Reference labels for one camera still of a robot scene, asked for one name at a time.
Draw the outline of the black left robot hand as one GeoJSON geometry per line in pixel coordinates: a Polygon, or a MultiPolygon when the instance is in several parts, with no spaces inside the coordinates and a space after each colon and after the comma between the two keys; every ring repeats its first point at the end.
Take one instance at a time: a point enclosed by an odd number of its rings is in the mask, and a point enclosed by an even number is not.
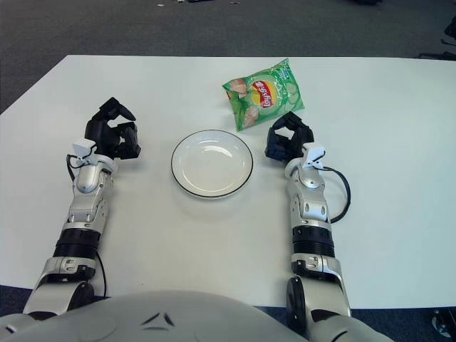
{"type": "Polygon", "coordinates": [[[113,160],[136,159],[141,147],[138,145],[138,128],[135,121],[135,116],[117,99],[111,97],[88,121],[85,139],[95,143],[95,154],[113,160]]]}

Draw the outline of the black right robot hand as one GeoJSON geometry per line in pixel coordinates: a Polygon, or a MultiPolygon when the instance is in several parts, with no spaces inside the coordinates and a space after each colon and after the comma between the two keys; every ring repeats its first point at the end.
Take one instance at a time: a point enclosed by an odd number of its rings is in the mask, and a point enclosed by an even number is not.
{"type": "Polygon", "coordinates": [[[289,162],[294,158],[303,157],[304,144],[313,142],[314,134],[312,129],[305,125],[299,116],[289,111],[269,128],[264,153],[273,160],[289,162]],[[277,134],[276,131],[281,128],[287,128],[292,131],[291,138],[277,134]]]}

